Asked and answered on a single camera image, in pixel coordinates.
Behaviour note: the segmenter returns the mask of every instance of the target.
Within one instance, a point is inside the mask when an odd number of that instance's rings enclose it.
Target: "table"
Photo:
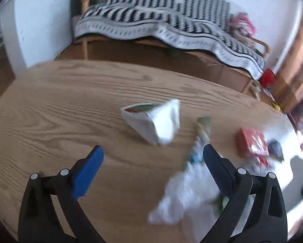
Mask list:
[[[120,108],[181,100],[181,128],[167,146],[151,146],[130,128]],[[262,130],[281,141],[286,163],[299,151],[287,118],[237,91],[188,75],[145,66],[97,61],[53,61],[18,77],[0,99],[0,219],[17,234],[29,175],[55,175],[85,158],[95,145],[105,159],[79,203],[106,242],[185,242],[180,224],[151,226],[148,213],[168,178],[181,171],[199,116],[212,116],[211,143],[236,165],[235,133]],[[292,179],[277,170],[281,186]],[[54,198],[64,230],[71,233]]]

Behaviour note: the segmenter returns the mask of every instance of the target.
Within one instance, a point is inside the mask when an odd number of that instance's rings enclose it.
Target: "red box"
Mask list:
[[[236,134],[239,156],[250,159],[269,156],[268,146],[263,132],[254,129],[243,129]]]

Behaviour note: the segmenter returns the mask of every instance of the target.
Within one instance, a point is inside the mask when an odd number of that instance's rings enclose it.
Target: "blue gripper pad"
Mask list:
[[[103,159],[103,149],[97,145],[89,153],[86,159],[78,160],[74,165],[72,170],[75,171],[73,176],[73,196],[75,200],[86,194],[97,171],[102,165]]]

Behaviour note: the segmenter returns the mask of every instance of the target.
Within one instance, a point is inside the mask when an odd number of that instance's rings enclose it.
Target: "silver screw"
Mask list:
[[[38,174],[37,174],[37,173],[31,174],[31,179],[32,179],[32,180],[37,179],[37,177],[38,177]]]
[[[269,173],[269,176],[270,176],[272,179],[274,179],[274,178],[276,177],[274,173]]]
[[[68,169],[63,169],[60,171],[60,175],[65,176],[69,174],[69,170]]]
[[[244,168],[238,168],[238,173],[241,174],[241,175],[244,175],[246,174],[246,170]]]

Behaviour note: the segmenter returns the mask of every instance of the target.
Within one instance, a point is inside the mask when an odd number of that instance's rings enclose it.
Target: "patterned throw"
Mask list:
[[[107,0],[90,6],[75,36],[101,34],[117,40],[156,37],[184,50],[207,50],[224,64],[259,79],[264,59],[231,36],[226,0]]]

